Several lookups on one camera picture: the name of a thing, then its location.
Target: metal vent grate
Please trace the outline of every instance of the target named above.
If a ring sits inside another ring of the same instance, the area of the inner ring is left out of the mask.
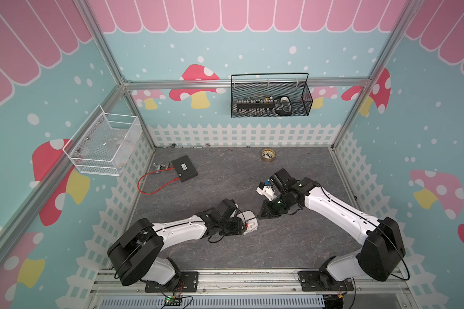
[[[323,308],[321,295],[196,295],[187,308]],[[100,309],[150,309],[163,306],[163,296],[105,296]],[[185,298],[182,308],[190,302]]]

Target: black device box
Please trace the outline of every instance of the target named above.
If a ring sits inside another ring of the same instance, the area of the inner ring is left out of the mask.
[[[180,182],[185,182],[198,176],[198,172],[187,155],[172,161],[173,168],[180,177]]]

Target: tape roll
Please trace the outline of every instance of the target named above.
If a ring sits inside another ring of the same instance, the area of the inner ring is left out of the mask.
[[[261,150],[260,157],[261,157],[261,160],[265,162],[273,162],[275,161],[276,155],[273,150],[267,148],[267,149]]]

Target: gray marble floor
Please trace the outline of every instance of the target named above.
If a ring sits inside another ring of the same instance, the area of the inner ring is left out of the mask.
[[[188,155],[198,176],[173,182],[154,195],[142,195],[132,221],[170,222],[188,218],[224,198],[233,199],[242,211],[258,214],[264,196],[256,193],[260,181],[285,168],[297,179],[309,177],[320,182],[338,198],[348,201],[328,148],[274,148],[272,163],[259,157],[260,148],[166,148],[155,154],[154,163]],[[174,170],[151,174],[143,190],[153,192],[177,176]],[[181,269],[313,268],[332,255],[344,255],[359,248],[345,231],[322,215],[303,209],[294,216],[259,220],[258,230],[248,235],[225,237],[210,244],[191,240],[161,251]]]

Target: black cable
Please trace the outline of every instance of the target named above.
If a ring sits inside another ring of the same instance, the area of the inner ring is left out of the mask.
[[[403,280],[403,281],[408,281],[408,280],[411,278],[411,273],[409,272],[409,268],[407,267],[407,264],[406,264],[406,262],[404,261],[404,257],[400,254],[400,251],[399,251],[399,249],[397,249],[397,246],[393,243],[392,240],[390,240],[390,238],[385,234],[385,232],[384,232],[381,228],[379,228],[378,226],[376,226],[373,222],[369,221],[367,218],[361,216],[361,215],[358,214],[358,213],[353,212],[352,210],[348,209],[347,207],[344,207],[343,205],[339,204],[337,201],[331,199],[331,198],[328,196],[328,194],[325,192],[325,190],[323,189],[322,185],[321,185],[319,182],[316,182],[316,183],[320,186],[320,188],[322,189],[322,192],[323,192],[323,193],[326,195],[326,197],[328,198],[328,201],[333,201],[333,202],[336,203],[338,206],[340,206],[340,207],[346,209],[347,211],[349,211],[349,212],[351,212],[351,213],[357,215],[359,218],[361,218],[361,219],[367,221],[369,224],[371,224],[372,226],[374,226],[375,228],[377,228],[380,232],[382,232],[382,235],[385,236],[385,237],[388,239],[388,241],[392,244],[392,246],[393,246],[394,249],[397,251],[397,254],[398,254],[399,257],[400,257],[400,260],[401,260],[402,263],[404,264],[404,267],[406,268],[406,271],[407,271],[407,279],[401,278],[401,277],[396,276],[396,275],[394,275],[394,274],[392,274],[392,273],[391,273],[390,275],[392,275],[392,276],[394,276],[394,277],[396,277],[396,278],[398,278],[398,279],[401,279],[401,280]]]

